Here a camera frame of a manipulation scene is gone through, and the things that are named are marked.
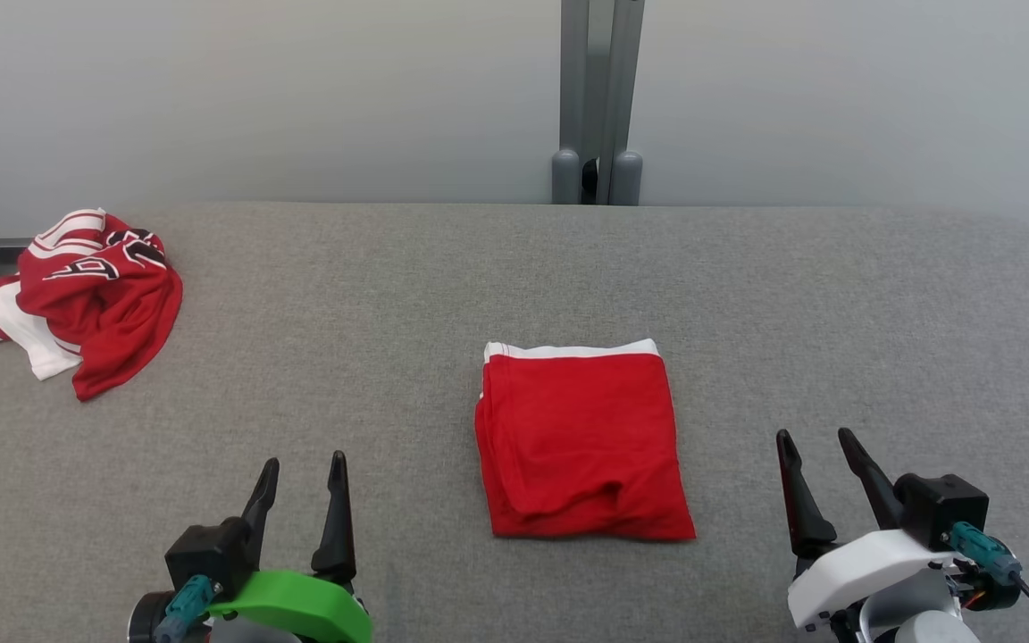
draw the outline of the teal cable connector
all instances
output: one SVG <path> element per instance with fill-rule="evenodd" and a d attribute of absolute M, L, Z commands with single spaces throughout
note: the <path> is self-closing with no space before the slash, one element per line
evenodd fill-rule
<path fill-rule="evenodd" d="M 153 630 L 153 642 L 180 643 L 188 627 L 209 609 L 213 596 L 216 596 L 216 591 L 207 575 L 198 574 L 189 578 L 165 609 L 165 618 Z"/>
<path fill-rule="evenodd" d="M 1000 585 L 1014 585 L 1013 573 L 1022 573 L 1022 563 L 997 540 L 971 523 L 958 522 L 951 527 L 948 545 L 984 567 Z"/>

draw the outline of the crumpled red and white jersey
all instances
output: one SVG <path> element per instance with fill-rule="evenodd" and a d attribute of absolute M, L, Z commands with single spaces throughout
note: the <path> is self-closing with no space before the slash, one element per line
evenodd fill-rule
<path fill-rule="evenodd" d="M 80 365 L 86 400 L 136 376 L 165 345 L 182 285 L 165 245 L 102 209 L 72 212 L 34 237 L 0 280 L 0 342 L 44 380 Z"/>

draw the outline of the folded red cloth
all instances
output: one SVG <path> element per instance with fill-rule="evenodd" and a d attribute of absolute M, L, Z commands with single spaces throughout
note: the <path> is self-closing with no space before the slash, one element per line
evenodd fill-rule
<path fill-rule="evenodd" d="M 489 343 L 474 431 L 495 536 L 697 538 L 653 341 Z"/>

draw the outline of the gray tabletop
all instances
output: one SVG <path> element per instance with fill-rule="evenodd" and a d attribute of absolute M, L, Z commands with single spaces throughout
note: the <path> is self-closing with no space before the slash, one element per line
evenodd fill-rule
<path fill-rule="evenodd" d="M 121 640 L 185 526 L 267 457 L 265 567 L 307 570 L 348 453 L 377 640 L 786 640 L 773 435 L 842 538 L 875 529 L 837 446 L 956 472 L 1029 578 L 1029 227 L 875 209 L 212 204 L 119 212 L 185 298 L 94 402 L 0 347 L 0 642 Z M 666 358 L 699 538 L 491 536 L 472 429 L 487 342 Z M 971 615 L 1029 640 L 1029 606 Z M 829 640 L 826 633 L 813 640 Z"/>

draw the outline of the white plastic part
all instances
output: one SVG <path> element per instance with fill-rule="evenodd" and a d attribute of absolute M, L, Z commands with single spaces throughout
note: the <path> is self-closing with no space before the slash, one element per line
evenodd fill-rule
<path fill-rule="evenodd" d="M 919 612 L 895 633 L 895 643 L 979 643 L 961 619 L 945 612 Z"/>
<path fill-rule="evenodd" d="M 902 530 L 874 531 L 824 553 L 788 586 L 792 622 L 817 622 L 821 612 L 843 610 L 859 599 L 909 578 L 927 563 L 944 563 L 954 551 L 931 551 Z"/>

